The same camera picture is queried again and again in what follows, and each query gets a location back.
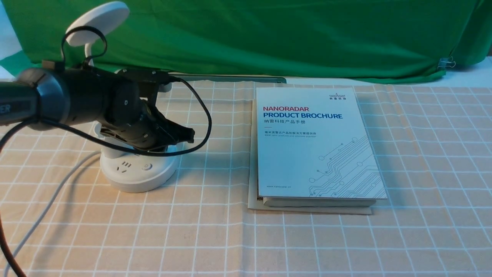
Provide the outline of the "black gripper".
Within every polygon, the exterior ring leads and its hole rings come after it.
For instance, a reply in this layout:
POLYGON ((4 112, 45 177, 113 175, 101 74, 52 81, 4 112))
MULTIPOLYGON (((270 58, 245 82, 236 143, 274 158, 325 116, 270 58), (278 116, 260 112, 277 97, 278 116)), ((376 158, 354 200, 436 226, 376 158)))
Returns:
POLYGON ((147 100, 138 98, 130 109, 117 108, 116 119, 101 123, 101 134, 140 151, 166 151, 169 145, 194 142, 195 131, 166 119, 147 100))

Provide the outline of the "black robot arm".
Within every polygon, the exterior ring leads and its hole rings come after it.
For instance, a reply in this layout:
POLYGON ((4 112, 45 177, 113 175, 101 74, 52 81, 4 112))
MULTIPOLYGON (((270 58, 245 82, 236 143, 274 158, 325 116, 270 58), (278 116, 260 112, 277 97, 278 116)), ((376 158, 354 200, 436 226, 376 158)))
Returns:
POLYGON ((34 116, 67 126, 99 122, 104 136, 146 152, 194 142, 192 128, 166 119, 148 101, 158 88, 95 68, 29 68, 1 82, 1 125, 34 116))

